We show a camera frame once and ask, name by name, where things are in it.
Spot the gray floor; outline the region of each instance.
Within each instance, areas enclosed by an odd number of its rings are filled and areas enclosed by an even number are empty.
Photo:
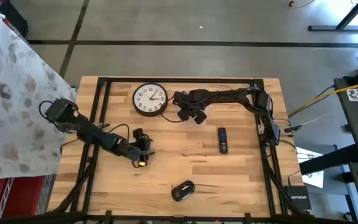
[[[82,0],[11,0],[29,22],[28,39],[70,40]],[[307,1],[297,0],[297,4]],[[358,34],[311,33],[307,26],[337,24],[351,0],[317,0],[290,9],[286,0],[90,0],[79,40],[200,40],[247,42],[358,43]],[[352,22],[358,24],[358,16]],[[67,45],[34,45],[56,71]],[[287,111],[354,74],[358,49],[307,47],[208,47],[77,45],[67,72],[69,84],[83,75],[278,77]],[[330,96],[294,116],[293,124],[329,113],[301,129],[297,140],[315,144],[353,142],[339,100]],[[318,217],[348,211],[340,195],[312,196]]]

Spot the floral fabric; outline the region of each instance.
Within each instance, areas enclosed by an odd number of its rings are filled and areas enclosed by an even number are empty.
[[[57,172],[65,135],[38,112],[56,98],[75,91],[0,19],[0,178]]]

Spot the black remote control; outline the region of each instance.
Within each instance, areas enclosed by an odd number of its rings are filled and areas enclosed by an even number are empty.
[[[221,154],[227,154],[229,149],[227,148],[226,128],[218,128],[218,139],[219,139],[219,152]]]

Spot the netgear logo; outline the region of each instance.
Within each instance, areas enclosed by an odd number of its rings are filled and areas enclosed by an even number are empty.
[[[306,199],[306,196],[291,196],[291,199]]]

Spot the wooden table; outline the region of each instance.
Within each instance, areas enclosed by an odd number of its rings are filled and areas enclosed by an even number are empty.
[[[81,79],[76,103],[80,112],[88,117],[97,81],[98,77]],[[279,80],[265,78],[264,83],[274,102],[274,117],[287,119]],[[134,141],[132,130],[143,128],[144,133],[154,140],[151,149],[156,153],[147,167],[135,169],[130,160],[100,150],[88,213],[104,215],[106,210],[112,210],[113,215],[243,217],[245,212],[249,212],[252,217],[270,217],[255,116],[241,105],[227,103],[209,105],[206,109],[208,118],[200,125],[192,120],[169,123],[160,116],[146,118],[137,114],[132,105],[132,94],[140,84],[112,84],[105,123],[111,127],[128,124],[131,128],[130,142]],[[189,92],[205,88],[216,91],[244,87],[244,84],[238,83],[162,85],[168,96],[177,90]],[[104,90],[101,92],[99,110],[103,95]],[[176,106],[169,104],[164,115],[178,119],[177,111]],[[283,120],[276,122],[287,124]],[[227,131],[227,155],[220,154],[218,150],[218,127],[225,127]],[[118,128],[114,132],[126,136],[125,128]],[[67,141],[75,138],[74,134],[70,135]],[[282,139],[292,142],[290,138]],[[54,209],[74,186],[82,151],[83,143],[80,141],[68,144],[63,149],[49,210]],[[282,181],[287,184],[288,175],[299,170],[295,150],[281,142],[277,146],[277,154]],[[196,184],[196,192],[176,202],[172,199],[171,189],[185,180]],[[291,183],[303,185],[299,173],[291,176]],[[280,213],[278,193],[274,186],[272,188],[276,212]],[[84,190],[81,191],[79,210],[82,208],[83,195]]]

